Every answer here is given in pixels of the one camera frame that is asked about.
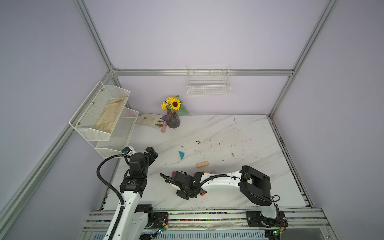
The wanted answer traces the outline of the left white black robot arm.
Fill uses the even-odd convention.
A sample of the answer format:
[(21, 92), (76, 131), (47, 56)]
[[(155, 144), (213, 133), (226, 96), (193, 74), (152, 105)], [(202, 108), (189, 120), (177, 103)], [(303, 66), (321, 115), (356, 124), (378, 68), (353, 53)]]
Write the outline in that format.
[(137, 153), (129, 146), (122, 150), (121, 155), (129, 166), (124, 174), (120, 189), (117, 190), (100, 175), (98, 166), (97, 175), (110, 190), (118, 197), (119, 202), (110, 226), (104, 237), (105, 240), (138, 240), (145, 228), (154, 222), (152, 205), (140, 205), (147, 185), (149, 166), (158, 157), (153, 147), (145, 149), (144, 153)]

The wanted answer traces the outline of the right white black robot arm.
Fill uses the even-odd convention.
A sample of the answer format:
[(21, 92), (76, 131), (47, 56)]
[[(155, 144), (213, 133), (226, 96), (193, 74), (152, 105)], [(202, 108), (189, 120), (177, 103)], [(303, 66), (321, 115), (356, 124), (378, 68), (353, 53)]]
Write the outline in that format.
[(269, 176), (250, 167), (226, 174), (209, 174), (204, 172), (188, 175), (176, 171), (171, 176), (160, 173), (167, 184), (177, 189), (177, 196), (189, 200), (209, 191), (232, 188), (238, 190), (250, 202), (261, 208), (261, 216), (268, 220), (278, 218), (278, 206), (271, 194), (272, 184)]

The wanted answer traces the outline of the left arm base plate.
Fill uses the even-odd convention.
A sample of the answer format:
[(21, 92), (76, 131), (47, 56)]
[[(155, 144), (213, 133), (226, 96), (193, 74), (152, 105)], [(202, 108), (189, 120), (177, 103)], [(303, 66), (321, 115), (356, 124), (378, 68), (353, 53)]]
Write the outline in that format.
[(168, 222), (169, 213), (155, 212), (151, 217), (149, 213), (136, 212), (130, 220), (129, 226), (139, 230), (160, 229)]

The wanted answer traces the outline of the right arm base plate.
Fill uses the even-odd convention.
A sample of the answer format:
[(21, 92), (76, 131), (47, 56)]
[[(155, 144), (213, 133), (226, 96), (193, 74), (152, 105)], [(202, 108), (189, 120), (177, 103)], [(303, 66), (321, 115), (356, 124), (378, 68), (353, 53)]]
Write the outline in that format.
[(264, 217), (261, 211), (248, 211), (246, 218), (249, 227), (285, 228), (288, 226), (287, 218), (283, 211), (277, 211), (277, 217), (270, 219)]

